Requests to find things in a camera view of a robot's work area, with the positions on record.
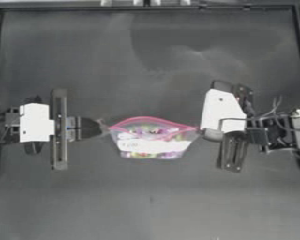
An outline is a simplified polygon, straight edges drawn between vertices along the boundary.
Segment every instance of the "cable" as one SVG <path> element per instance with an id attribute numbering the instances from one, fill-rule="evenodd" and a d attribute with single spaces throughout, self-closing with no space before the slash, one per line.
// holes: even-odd
<path id="1" fill-rule="evenodd" d="M 282 102 L 282 96 L 280 95 L 276 105 L 273 106 L 273 104 L 272 104 L 272 109 L 266 113 L 261 114 L 257 117 L 261 118 L 261 117 L 265 117 L 265 116 L 270 115 L 276 111 L 276 109 L 280 107 L 281 102 Z"/>

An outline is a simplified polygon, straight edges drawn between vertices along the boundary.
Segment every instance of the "robotic arm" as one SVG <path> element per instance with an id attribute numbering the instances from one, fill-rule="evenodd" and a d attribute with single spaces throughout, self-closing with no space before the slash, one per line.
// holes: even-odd
<path id="1" fill-rule="evenodd" d="M 220 142 L 216 166 L 240 172 L 249 144 L 260 152 L 289 150 L 300 165 L 300 109 L 256 114 L 252 91 L 244 85 L 213 82 L 206 93 L 201 117 L 202 137 Z"/>
<path id="2" fill-rule="evenodd" d="M 205 95 L 198 134 L 220 142 L 216 166 L 238 173 L 248 146 L 260 152 L 289 150 L 300 165 L 300 109 L 277 112 L 273 102 L 269 112 L 253 110 L 252 91 L 241 85 L 212 82 Z M 30 97 L 24 104 L 0 112 L 0 147 L 22 143 L 27 154 L 38 154 L 49 143 L 50 167 L 69 167 L 69 142 L 102 135 L 102 124 L 83 117 L 67 116 L 66 90 L 50 92 L 49 105 L 39 97 Z"/>

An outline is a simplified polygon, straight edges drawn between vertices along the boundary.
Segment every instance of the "gray surface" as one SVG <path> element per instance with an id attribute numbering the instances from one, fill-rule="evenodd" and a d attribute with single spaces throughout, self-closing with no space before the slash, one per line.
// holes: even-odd
<path id="1" fill-rule="evenodd" d="M 53 87 L 69 112 L 109 123 L 153 115 L 197 125 L 212 79 L 244 83 L 265 110 L 300 104 L 300 62 L 288 13 L 8 13 L 0 105 Z M 217 144 L 183 158 L 126 160 L 110 138 L 74 143 L 67 172 L 49 149 L 3 152 L 0 240 L 300 240 L 300 171 L 288 153 L 249 149 L 241 174 L 213 168 Z"/>

